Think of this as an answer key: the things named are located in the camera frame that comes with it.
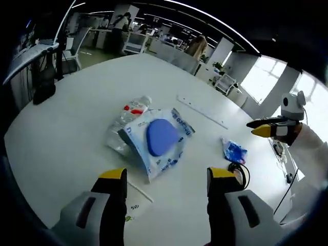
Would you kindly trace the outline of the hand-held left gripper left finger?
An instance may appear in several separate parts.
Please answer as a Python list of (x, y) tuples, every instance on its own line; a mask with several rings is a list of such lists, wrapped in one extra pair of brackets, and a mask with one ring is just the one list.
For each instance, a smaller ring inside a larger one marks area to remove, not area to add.
[(66, 245), (124, 245), (126, 199), (127, 169), (106, 171), (61, 209), (51, 230)]

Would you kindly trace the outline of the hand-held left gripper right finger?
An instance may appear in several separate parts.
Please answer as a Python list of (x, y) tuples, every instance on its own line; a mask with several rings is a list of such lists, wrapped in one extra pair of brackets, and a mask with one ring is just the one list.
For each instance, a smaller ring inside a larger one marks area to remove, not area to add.
[(210, 245), (277, 245), (283, 227), (273, 209), (251, 190), (242, 189), (228, 170), (207, 169)]

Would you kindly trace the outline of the person's right hand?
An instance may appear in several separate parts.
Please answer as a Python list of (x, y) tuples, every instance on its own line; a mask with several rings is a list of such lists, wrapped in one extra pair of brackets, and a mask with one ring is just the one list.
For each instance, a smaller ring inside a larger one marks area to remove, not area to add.
[(296, 125), (288, 126), (288, 132), (285, 136), (275, 136), (274, 139), (280, 141), (282, 143), (291, 146), (293, 142), (296, 140), (297, 136), (299, 135), (300, 131), (302, 130), (302, 123), (299, 122)]

